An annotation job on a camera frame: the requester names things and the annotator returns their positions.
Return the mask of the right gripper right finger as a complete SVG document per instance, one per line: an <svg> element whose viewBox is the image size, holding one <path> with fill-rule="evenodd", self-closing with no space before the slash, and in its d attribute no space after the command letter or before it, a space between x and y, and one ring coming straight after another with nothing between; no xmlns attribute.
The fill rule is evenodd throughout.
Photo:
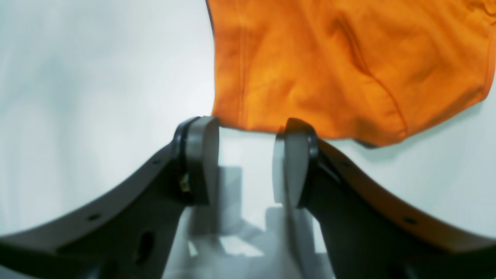
<svg viewBox="0 0 496 279"><path fill-rule="evenodd" d="M320 225L338 279L494 279L495 239L395 196L307 122L280 129L288 205Z"/></svg>

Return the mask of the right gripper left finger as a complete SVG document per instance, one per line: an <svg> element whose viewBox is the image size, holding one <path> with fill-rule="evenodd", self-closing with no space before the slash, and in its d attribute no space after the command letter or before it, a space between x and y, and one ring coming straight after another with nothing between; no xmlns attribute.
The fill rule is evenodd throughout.
<svg viewBox="0 0 496 279"><path fill-rule="evenodd" d="M172 141L89 204L1 238L1 265L39 279L160 279L184 209L216 195L219 119L182 122Z"/></svg>

